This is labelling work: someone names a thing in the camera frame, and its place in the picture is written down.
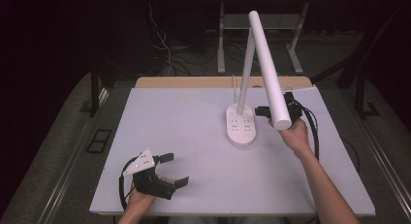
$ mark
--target forearm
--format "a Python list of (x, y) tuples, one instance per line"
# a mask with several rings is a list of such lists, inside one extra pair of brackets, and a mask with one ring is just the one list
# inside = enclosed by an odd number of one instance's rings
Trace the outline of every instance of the forearm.
[(135, 214), (132, 211), (125, 211), (118, 221), (118, 224), (138, 224), (140, 220), (142, 220), (142, 217), (139, 214)]
[(305, 153), (299, 159), (304, 167), (321, 222), (360, 223), (314, 154)]

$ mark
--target wrist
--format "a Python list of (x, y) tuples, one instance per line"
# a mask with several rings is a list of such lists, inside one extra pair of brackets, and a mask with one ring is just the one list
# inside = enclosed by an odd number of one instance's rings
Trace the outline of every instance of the wrist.
[(312, 152), (310, 147), (299, 152), (295, 151), (294, 153), (301, 161), (311, 159), (313, 157), (315, 158), (314, 152)]

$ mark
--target white table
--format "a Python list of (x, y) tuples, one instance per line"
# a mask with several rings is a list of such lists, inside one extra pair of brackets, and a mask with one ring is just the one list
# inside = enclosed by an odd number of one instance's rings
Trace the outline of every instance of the white table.
[[(172, 162), (157, 166), (159, 176), (166, 176), (169, 181), (190, 176), (190, 181), (186, 187), (178, 189), (170, 201), (157, 199), (147, 215), (291, 216), (315, 213), (300, 161), (268, 125), (268, 120), (256, 116), (257, 137), (248, 148), (230, 145), (225, 110), (234, 102), (234, 92), (232, 88), (218, 87), (221, 80), (225, 80), (225, 86), (231, 86), (230, 78), (197, 79), (195, 84), (202, 86), (204, 80), (215, 83), (217, 88), (187, 88), (185, 82), (181, 85), (177, 82), (174, 86), (179, 88), (131, 91), (91, 212), (122, 213), (118, 197), (122, 168), (129, 159), (149, 148), (154, 155), (174, 153)], [(261, 78), (254, 78), (250, 85), (254, 80), (261, 84)], [(336, 187), (355, 214), (374, 215), (375, 208), (318, 89), (292, 86), (284, 81), (281, 84), (284, 83), (297, 100), (315, 113), (319, 124), (320, 162)], [(167, 83), (153, 84), (162, 85), (167, 86)], [(150, 85), (142, 81), (140, 87), (147, 86)], [(252, 109), (267, 105), (265, 90), (249, 88), (246, 104)], [(128, 176), (126, 190), (130, 183)]]

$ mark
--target white power strip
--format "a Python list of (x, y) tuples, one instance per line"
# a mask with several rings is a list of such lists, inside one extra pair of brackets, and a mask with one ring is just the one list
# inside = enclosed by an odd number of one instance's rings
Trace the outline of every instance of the white power strip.
[(256, 137), (254, 113), (244, 105), (242, 115), (237, 114), (237, 104), (230, 105), (226, 110), (227, 134), (230, 144), (246, 147), (253, 143)]

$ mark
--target floor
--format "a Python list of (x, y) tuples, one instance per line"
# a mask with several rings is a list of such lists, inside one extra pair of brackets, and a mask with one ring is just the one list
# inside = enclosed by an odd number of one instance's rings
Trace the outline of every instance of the floor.
[[(225, 36), (226, 74), (218, 75), (215, 33), (207, 33), (202, 50), (192, 50), (184, 42), (169, 42), (172, 51), (162, 51), (163, 70), (157, 76), (240, 76), (246, 45), (246, 32), (232, 31)], [(362, 38), (361, 33), (303, 34), (296, 48), (304, 76), (313, 77), (349, 56)], [(277, 73), (295, 76), (285, 50), (291, 32), (267, 33)], [(252, 75), (259, 76), (255, 64)], [(379, 116), (362, 120), (352, 109), (354, 90), (335, 85), (339, 73), (316, 83), (353, 164), (376, 207), (376, 215), (361, 217), (362, 223), (410, 223), (385, 167), (377, 160), (376, 150), (385, 153), (406, 189), (411, 188), (411, 136), (378, 90), (367, 83), (365, 100), (375, 105)], [(84, 77), (57, 116), (36, 159), (19, 186), (1, 219), (6, 223), (114, 223), (118, 218), (88, 211), (100, 173), (134, 80), (122, 79), (114, 87), (103, 89), (101, 108), (89, 117), (90, 77)], [(101, 154), (87, 153), (97, 130), (111, 130)], [(307, 223), (310, 217), (290, 217), (292, 223)]]

